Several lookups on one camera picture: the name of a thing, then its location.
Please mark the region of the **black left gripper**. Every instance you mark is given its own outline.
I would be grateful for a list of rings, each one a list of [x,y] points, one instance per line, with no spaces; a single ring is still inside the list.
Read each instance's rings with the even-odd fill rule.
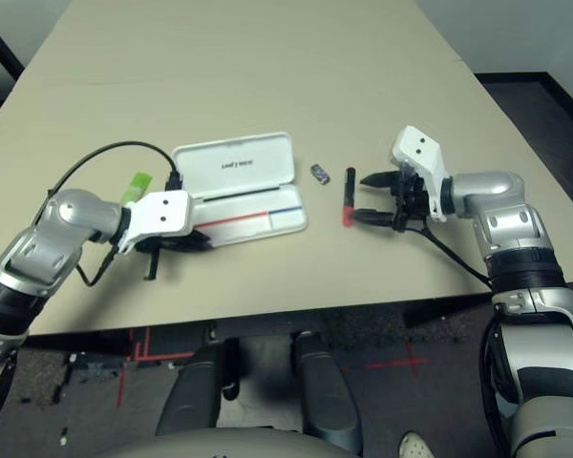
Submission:
[[[144,279],[154,281],[157,278],[159,257],[162,250],[176,253],[200,253],[213,249],[209,242],[211,238],[200,231],[193,230],[189,234],[189,238],[192,240],[188,240],[187,237],[151,237],[137,242],[135,244],[136,251],[150,257],[148,274]]]

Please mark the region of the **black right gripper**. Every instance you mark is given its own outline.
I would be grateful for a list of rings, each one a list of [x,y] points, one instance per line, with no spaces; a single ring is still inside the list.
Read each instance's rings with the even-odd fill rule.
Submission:
[[[400,233],[411,230],[411,222],[420,223],[422,227],[427,225],[429,196],[424,180],[411,167],[402,166],[399,171],[373,173],[362,178],[360,184],[372,188],[390,188],[394,197],[394,211],[358,208],[351,213],[353,221],[370,226],[391,226]]]

